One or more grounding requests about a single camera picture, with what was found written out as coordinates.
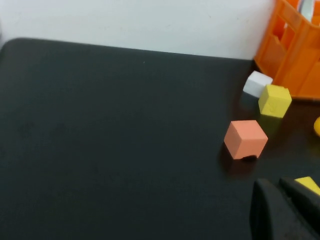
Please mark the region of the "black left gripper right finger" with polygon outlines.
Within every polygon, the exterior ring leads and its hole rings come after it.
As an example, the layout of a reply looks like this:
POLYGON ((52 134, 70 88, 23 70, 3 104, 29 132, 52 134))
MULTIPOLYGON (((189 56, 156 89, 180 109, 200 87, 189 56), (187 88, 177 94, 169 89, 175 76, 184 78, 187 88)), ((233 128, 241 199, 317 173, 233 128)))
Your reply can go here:
POLYGON ((281 205, 278 207, 280 240, 320 238, 320 196, 292 178, 279 180, 281 205))

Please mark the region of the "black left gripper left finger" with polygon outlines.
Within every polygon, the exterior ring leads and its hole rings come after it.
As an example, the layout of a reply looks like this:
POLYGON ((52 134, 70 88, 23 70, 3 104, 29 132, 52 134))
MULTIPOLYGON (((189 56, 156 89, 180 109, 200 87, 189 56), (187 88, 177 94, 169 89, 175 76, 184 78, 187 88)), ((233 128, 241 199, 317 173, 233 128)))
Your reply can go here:
POLYGON ((249 224, 253 240, 313 240, 314 230, 267 179, 253 184, 249 224))

